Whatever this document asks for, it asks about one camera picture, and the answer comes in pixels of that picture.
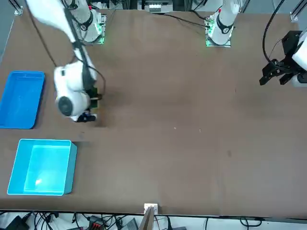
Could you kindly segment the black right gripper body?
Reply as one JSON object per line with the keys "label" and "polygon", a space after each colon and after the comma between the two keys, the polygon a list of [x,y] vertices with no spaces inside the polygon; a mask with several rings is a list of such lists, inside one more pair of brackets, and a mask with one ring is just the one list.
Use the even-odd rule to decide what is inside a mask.
{"label": "black right gripper body", "polygon": [[91,88],[90,90],[87,91],[87,94],[89,96],[89,106],[88,110],[92,109],[92,98],[94,98],[94,88]]}

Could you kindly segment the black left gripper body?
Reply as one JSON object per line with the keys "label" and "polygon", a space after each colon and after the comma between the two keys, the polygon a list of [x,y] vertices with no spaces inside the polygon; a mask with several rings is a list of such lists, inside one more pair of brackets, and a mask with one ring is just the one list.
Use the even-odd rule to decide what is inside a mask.
{"label": "black left gripper body", "polygon": [[289,31],[282,38],[282,45],[285,57],[291,57],[297,48],[302,31]]}

